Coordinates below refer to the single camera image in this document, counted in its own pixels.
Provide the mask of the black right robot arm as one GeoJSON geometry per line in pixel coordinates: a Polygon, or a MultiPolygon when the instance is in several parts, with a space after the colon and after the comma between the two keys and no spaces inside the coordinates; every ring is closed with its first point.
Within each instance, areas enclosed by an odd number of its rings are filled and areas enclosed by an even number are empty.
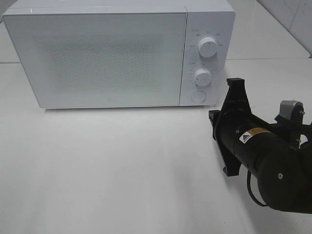
{"type": "Polygon", "coordinates": [[[220,110],[209,120],[223,171],[237,176],[247,168],[247,180],[257,179],[261,207],[293,213],[312,212],[312,127],[303,123],[300,101],[280,103],[275,123],[255,116],[241,78],[227,79],[228,92],[220,110]]]}

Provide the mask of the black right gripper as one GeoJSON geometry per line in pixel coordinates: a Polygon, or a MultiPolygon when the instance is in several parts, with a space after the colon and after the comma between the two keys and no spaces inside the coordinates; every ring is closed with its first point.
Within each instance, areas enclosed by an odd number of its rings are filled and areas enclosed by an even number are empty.
{"type": "Polygon", "coordinates": [[[225,175],[238,176],[241,162],[235,155],[258,156],[256,143],[253,142],[251,146],[247,146],[239,140],[247,130],[258,126],[258,118],[251,114],[245,80],[228,78],[226,81],[229,89],[221,111],[209,111],[209,119],[212,121],[215,140],[224,161],[225,175]]]}

